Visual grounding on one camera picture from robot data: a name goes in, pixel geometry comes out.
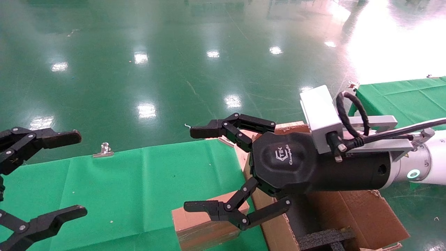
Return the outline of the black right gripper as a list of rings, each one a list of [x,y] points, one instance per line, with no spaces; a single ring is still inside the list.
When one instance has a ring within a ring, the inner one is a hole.
[[[190,136],[194,139],[225,136],[241,150],[251,152],[253,177],[227,202],[186,201],[184,210],[206,212],[211,221],[228,221],[240,230],[247,230],[283,215],[292,205],[291,199],[285,197],[243,214],[239,208],[257,187],[269,196],[288,196],[309,192],[378,190],[389,180],[391,158],[387,152],[347,153],[341,162],[336,162],[331,153],[318,153],[309,133],[276,135],[273,133],[275,127],[274,121],[240,113],[211,120],[202,127],[191,127]],[[252,139],[241,130],[261,136],[252,143]]]

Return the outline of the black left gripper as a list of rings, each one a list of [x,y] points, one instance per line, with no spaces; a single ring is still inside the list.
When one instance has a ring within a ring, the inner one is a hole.
[[[0,133],[0,173],[9,175],[42,149],[54,149],[80,143],[78,130],[55,132],[51,128],[28,130],[14,127]],[[4,179],[0,177],[0,202],[4,201]],[[2,251],[26,251],[34,243],[56,236],[62,225],[87,215],[87,209],[73,205],[45,213],[26,222],[0,210],[0,224],[13,231],[0,245]]]

